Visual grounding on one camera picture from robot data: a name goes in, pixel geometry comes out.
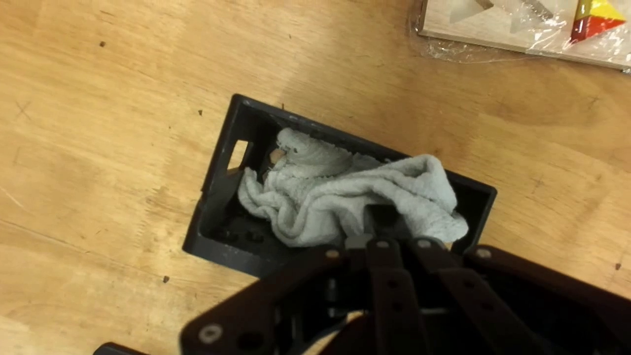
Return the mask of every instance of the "black metal frame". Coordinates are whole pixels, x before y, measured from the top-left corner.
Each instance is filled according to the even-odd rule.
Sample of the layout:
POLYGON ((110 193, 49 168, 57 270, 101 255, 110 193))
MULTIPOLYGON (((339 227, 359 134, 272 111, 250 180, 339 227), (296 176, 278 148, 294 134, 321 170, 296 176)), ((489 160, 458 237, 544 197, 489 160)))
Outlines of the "black metal frame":
POLYGON ((491 247, 377 239, 304 253, 187 324, 181 353, 294 355, 335 330, 327 355, 631 353, 631 304, 491 247))

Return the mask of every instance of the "black plastic bin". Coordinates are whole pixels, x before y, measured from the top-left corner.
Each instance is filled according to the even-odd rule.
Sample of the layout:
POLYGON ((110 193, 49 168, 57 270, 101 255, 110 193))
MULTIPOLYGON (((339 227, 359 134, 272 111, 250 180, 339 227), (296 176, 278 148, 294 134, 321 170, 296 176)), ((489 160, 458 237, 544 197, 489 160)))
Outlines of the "black plastic bin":
MULTIPOLYGON (((282 128, 302 130, 314 138, 331 142, 349 152, 373 156, 383 162, 404 158, 400 152, 318 124, 288 111, 235 95, 201 190, 201 199, 185 237, 183 251, 254 276, 266 276, 300 257, 302 249, 284 247, 274 237, 268 221, 249 215, 237 199, 243 168, 249 166, 264 172, 270 166, 268 154, 274 150, 276 134, 282 128), (243 164, 235 170, 227 170, 239 140, 249 142, 243 164)), ((477 245, 497 191, 491 186, 458 176, 454 172, 448 172, 448 176, 459 201, 458 211, 469 223, 469 233, 465 239, 452 247, 454 253, 463 253, 465 249, 477 245)), ((408 235, 408 231, 400 229, 400 223, 396 223, 396 213, 389 209, 375 209, 373 215, 377 225, 383 223, 383 229, 377 229, 379 233, 392 237, 408 235)))

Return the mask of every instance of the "white towel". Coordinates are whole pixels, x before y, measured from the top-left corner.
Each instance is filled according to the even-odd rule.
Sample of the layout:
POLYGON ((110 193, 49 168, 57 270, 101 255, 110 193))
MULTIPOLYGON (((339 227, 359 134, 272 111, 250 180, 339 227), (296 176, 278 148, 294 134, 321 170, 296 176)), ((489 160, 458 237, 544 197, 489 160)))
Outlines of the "white towel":
POLYGON ((345 237, 369 241, 375 237, 371 205, 394 205, 412 237, 454 243, 467 233, 434 156, 381 164, 290 128, 280 130, 276 144, 284 156, 264 184, 247 168, 239 201, 268 219, 288 247, 339 245, 345 237))

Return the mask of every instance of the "bin handle hole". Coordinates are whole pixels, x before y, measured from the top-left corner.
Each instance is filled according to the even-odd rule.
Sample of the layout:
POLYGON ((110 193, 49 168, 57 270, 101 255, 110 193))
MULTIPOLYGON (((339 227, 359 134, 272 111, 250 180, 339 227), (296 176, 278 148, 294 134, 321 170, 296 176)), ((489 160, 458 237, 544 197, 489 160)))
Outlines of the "bin handle hole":
POLYGON ((229 160, 229 172, 243 168, 245 154, 249 152, 249 146, 250 146, 250 142, 247 142, 247 140, 237 140, 235 142, 235 148, 233 148, 233 154, 231 154, 231 160, 229 160))

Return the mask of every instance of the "wood grain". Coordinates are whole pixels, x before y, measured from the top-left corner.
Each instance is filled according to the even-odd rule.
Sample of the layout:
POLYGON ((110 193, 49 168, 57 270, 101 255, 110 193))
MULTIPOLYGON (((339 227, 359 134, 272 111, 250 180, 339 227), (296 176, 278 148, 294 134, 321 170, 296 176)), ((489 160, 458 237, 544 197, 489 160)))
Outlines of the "wood grain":
POLYGON ((0 353, 174 353, 252 278, 181 253, 233 93, 499 190, 483 243, 631 296, 631 81, 422 57, 410 2, 0 2, 0 353))

